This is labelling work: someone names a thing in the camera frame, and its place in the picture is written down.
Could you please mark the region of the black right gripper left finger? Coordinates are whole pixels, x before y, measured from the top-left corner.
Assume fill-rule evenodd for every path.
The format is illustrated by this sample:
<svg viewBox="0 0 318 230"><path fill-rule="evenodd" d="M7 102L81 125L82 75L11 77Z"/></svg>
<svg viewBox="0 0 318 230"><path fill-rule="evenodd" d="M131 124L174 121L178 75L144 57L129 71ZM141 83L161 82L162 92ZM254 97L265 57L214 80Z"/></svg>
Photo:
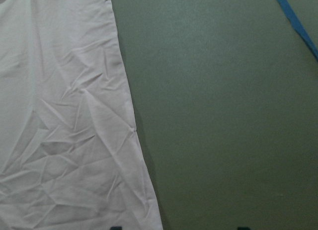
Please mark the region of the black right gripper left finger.
<svg viewBox="0 0 318 230"><path fill-rule="evenodd" d="M110 230L122 230L122 226L112 226Z"/></svg>

